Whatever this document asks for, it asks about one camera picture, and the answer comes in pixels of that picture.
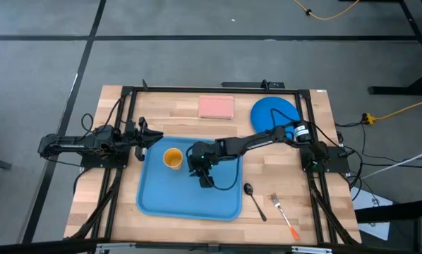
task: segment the spoon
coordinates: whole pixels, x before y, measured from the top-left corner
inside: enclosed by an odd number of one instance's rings
[[[249,184],[249,183],[244,184],[244,192],[245,192],[247,195],[249,195],[249,196],[251,196],[251,197],[252,197],[253,202],[255,202],[255,205],[256,205],[256,207],[258,208],[258,211],[260,212],[261,219],[262,219],[264,222],[265,222],[265,221],[267,221],[265,214],[263,214],[263,212],[261,211],[260,207],[259,207],[259,206],[258,206],[258,204],[256,203],[255,198],[253,198],[253,196],[252,196],[252,194],[253,194],[253,187],[252,187],[252,185],[251,185],[251,184]]]

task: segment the yellow cup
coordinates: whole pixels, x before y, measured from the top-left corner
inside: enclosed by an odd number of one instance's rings
[[[164,164],[171,169],[178,170],[183,164],[183,153],[178,148],[170,148],[164,153]]]

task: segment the plastic tray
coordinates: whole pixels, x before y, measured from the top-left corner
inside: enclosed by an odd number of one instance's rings
[[[238,181],[226,191],[201,188],[198,177],[189,176],[186,150],[196,141],[212,140],[163,137],[147,150],[140,175],[136,204],[145,214],[231,221],[236,219],[242,206],[242,158]],[[167,167],[162,161],[164,152],[178,148],[183,153],[183,165],[179,170]],[[236,175],[236,160],[220,162],[210,170],[215,185],[230,186]]]

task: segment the orange handle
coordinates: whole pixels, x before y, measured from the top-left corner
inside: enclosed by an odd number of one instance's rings
[[[299,239],[299,234],[296,232],[296,230],[293,229],[293,227],[289,227],[289,230],[291,230],[291,234],[293,235],[294,239]]]

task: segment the fork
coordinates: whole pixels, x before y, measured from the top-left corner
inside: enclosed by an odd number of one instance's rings
[[[270,196],[272,198],[272,202],[274,203],[275,207],[278,208],[278,210],[280,210],[280,212],[283,215],[284,220],[287,222],[288,226],[289,226],[289,230],[291,231],[291,234],[293,235],[294,239],[298,240],[299,239],[299,235],[297,234],[296,230],[293,229],[293,226],[291,226],[291,224],[288,221],[287,216],[284,214],[282,207],[280,206],[280,201],[279,198],[277,197],[277,194],[273,193]]]

